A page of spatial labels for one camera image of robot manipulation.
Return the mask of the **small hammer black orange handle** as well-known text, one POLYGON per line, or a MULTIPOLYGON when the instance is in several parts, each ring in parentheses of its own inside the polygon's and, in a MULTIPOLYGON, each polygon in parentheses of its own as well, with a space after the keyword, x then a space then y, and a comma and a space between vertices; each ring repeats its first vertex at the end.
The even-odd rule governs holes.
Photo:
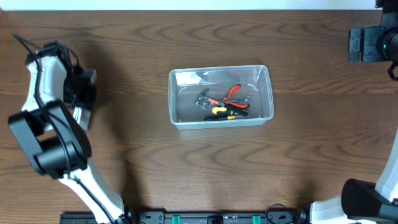
POLYGON ((214 98, 210 98, 208 96, 206 96, 206 94, 209 92, 209 88, 205 88, 203 91, 201 91, 197 97, 197 100, 199 100, 200 98, 204 98, 205 100, 208 100, 209 102, 213 103, 216 106, 222 106, 228 109, 228 111, 231 111, 232 114, 238 114, 238 115, 242 115, 242 116, 248 116, 249 112, 247 109, 241 109, 241 108, 237 108, 235 106, 232 105, 227 105, 226 103, 222 103, 221 101, 218 101, 214 98))

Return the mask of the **silver ratchet wrench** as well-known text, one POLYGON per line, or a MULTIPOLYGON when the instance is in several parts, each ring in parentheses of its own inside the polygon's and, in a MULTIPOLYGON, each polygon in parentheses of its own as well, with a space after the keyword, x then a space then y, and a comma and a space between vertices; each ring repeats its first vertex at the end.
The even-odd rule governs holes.
MULTIPOLYGON (((222 100, 221 102, 226 103, 228 105, 233 105, 237 108, 245 109, 245 108, 250 107, 250 105, 248 103, 249 100, 250 100, 249 96, 244 96, 244 97, 237 98, 237 99, 222 100)), ((210 105, 213 105, 213 103, 209 102, 208 100, 205 100, 204 98, 200 98, 199 100, 196 100, 195 104, 202 108, 207 108, 210 105)))

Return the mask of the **red handled pliers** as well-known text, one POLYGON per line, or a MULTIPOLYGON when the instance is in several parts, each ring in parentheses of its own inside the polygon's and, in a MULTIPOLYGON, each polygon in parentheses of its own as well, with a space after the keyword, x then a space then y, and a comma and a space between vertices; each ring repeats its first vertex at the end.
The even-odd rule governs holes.
POLYGON ((233 94, 236 91, 238 91, 240 88, 241 88, 240 84, 233 86, 230 89, 230 91, 228 92, 228 94, 223 98, 223 101, 227 105, 232 105, 232 106, 235 106, 235 107, 241 108, 241 109, 248 109, 250 107, 250 104, 248 104, 248 101, 250 100, 249 96, 232 99, 233 94))

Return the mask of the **stubby yellow black screwdriver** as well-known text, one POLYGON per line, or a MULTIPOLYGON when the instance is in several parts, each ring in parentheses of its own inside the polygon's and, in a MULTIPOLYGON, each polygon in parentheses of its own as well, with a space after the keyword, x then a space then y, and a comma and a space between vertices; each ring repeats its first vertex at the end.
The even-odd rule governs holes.
POLYGON ((215 106, 212 108, 212 113, 215 115, 229 115, 230 112, 228 111, 227 108, 222 107, 222 106, 215 106))

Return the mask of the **slim black yellow screwdriver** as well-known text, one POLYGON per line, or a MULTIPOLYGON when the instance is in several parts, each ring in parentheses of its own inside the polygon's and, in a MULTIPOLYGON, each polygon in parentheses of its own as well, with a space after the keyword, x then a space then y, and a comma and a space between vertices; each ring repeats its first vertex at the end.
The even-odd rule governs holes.
POLYGON ((226 121, 226 120, 233 120, 237 118, 245 118, 242 115, 217 115, 217 116, 207 116, 205 117, 204 121, 226 121))

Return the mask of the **blue white small box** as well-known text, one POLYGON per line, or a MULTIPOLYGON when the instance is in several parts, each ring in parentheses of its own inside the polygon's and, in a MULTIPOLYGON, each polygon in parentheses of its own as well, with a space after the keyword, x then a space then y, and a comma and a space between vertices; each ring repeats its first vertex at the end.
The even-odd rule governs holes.
POLYGON ((90 123, 91 111, 81 107, 75 107, 73 111, 73 117, 84 130, 84 132, 87 132, 90 123))

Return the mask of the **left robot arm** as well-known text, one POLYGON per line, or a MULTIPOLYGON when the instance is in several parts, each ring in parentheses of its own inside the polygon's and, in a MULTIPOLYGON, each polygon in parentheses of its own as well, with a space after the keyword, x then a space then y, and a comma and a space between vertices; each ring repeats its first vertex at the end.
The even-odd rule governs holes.
POLYGON ((96 72, 72 62, 58 42, 29 51, 27 99, 8 125, 31 166, 69 187, 90 208, 95 223, 135 223, 123 198, 96 169, 86 135, 96 101, 96 72))

